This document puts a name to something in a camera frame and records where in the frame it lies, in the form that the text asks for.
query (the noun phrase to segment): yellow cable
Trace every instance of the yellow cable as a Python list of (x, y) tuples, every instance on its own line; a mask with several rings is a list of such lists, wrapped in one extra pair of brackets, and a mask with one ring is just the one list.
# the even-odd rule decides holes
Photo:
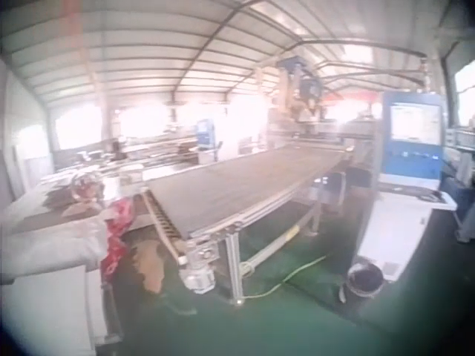
[(312, 266), (316, 265), (317, 263), (320, 263), (321, 261), (325, 260), (327, 257), (328, 257), (328, 255), (325, 255), (323, 257), (317, 258), (316, 260), (313, 260), (310, 263), (307, 263), (306, 265), (300, 266), (299, 268), (294, 270), (292, 273), (287, 275), (287, 277), (285, 277), (282, 280), (282, 282), (280, 282), (279, 284), (273, 286), (270, 290), (266, 291), (265, 293), (255, 294), (255, 295), (247, 295), (247, 296), (244, 297), (244, 299), (258, 299), (258, 298), (267, 297), (268, 295), (271, 295), (273, 292), (277, 291), (287, 280), (294, 277), (298, 272), (303, 271), (306, 268), (312, 267)]

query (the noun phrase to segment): red bag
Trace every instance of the red bag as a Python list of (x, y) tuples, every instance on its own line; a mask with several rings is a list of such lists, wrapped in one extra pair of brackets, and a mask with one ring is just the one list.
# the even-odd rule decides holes
[(106, 220), (108, 228), (108, 254), (101, 261), (102, 278), (109, 281), (114, 274), (120, 259), (127, 253), (127, 247), (120, 237), (131, 227), (134, 221), (133, 200), (123, 198), (109, 206), (115, 218)]

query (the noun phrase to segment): conveyor table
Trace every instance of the conveyor table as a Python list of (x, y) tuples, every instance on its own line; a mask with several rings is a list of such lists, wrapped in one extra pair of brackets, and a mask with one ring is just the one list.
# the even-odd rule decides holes
[[(285, 146), (190, 168), (151, 180), (147, 186), (166, 220), (186, 240), (189, 247), (187, 263), (194, 263), (191, 268), (200, 268), (203, 263), (213, 261), (206, 260), (209, 249), (200, 251), (201, 246), (217, 245), (224, 240), (232, 300), (241, 304), (244, 300), (242, 278), (246, 270), (274, 254), (312, 219), (312, 229), (316, 230), (320, 202), (316, 201), (296, 225), (245, 262), (240, 260), (239, 230), (279, 208), (302, 188), (310, 187), (343, 158), (342, 151), (305, 145)], [(155, 220), (159, 235), (177, 262), (182, 264), (159, 220)]]
[(200, 166), (147, 183), (183, 239), (246, 221), (332, 170), (340, 151), (283, 147)]

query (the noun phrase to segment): computer monitor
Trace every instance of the computer monitor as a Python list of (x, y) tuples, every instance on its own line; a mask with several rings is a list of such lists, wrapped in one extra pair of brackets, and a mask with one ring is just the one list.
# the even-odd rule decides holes
[(425, 145), (442, 144), (442, 115), (436, 105), (391, 105), (391, 139)]

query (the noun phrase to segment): green floor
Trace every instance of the green floor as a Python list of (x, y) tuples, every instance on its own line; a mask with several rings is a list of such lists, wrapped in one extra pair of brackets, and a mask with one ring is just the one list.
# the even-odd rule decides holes
[[(301, 215), (301, 206), (291, 203), (250, 227), (241, 240), (243, 256)], [(239, 309), (216, 291), (200, 296), (185, 290), (169, 266), (164, 295), (127, 302), (139, 303), (138, 309), (119, 306), (134, 314), (125, 326), (124, 355), (427, 355), (473, 299), (473, 246), (455, 242), (449, 213), (434, 214), (403, 277), (356, 313), (341, 309), (335, 290), (357, 230), (329, 218), (317, 238), (296, 237), (246, 280), (247, 295), (268, 290), (319, 256), (329, 257)]]

